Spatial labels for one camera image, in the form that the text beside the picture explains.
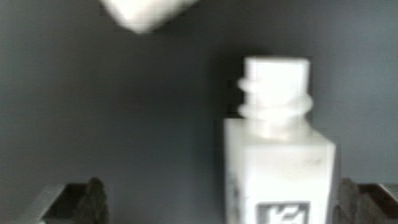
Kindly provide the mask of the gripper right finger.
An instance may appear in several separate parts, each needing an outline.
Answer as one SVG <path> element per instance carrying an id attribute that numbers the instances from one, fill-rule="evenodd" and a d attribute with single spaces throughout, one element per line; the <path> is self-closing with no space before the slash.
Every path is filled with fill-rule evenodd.
<path id="1" fill-rule="evenodd" d="M 398 183 L 339 184 L 334 224 L 398 224 Z"/>

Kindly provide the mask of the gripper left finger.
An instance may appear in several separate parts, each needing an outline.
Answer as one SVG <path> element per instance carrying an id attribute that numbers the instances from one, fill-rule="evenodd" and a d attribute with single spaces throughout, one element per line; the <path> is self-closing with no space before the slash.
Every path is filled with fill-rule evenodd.
<path id="1" fill-rule="evenodd" d="M 46 186 L 16 224 L 110 224 L 101 180 Z"/>

